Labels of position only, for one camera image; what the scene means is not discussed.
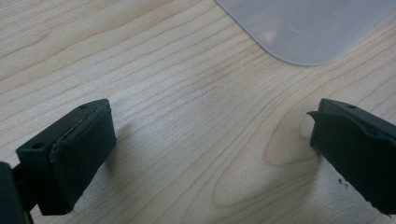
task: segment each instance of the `wooden table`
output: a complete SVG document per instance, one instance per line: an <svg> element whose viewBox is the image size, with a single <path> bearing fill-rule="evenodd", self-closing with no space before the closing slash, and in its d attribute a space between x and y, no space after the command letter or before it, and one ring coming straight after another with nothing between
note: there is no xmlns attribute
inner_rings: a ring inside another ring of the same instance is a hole
<svg viewBox="0 0 396 224"><path fill-rule="evenodd" d="M0 159L108 98L117 147L70 215L36 223L394 223L313 151L305 114L331 98L396 123L396 20L377 27L306 67L213 0L1 1Z"/></svg>

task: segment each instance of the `clear plastic sheet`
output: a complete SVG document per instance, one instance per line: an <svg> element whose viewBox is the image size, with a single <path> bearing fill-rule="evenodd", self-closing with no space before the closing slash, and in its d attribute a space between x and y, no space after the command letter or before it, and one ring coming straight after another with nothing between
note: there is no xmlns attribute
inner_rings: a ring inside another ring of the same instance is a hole
<svg viewBox="0 0 396 224"><path fill-rule="evenodd" d="M386 17L396 0L217 0L269 53L288 63L329 63Z"/></svg>

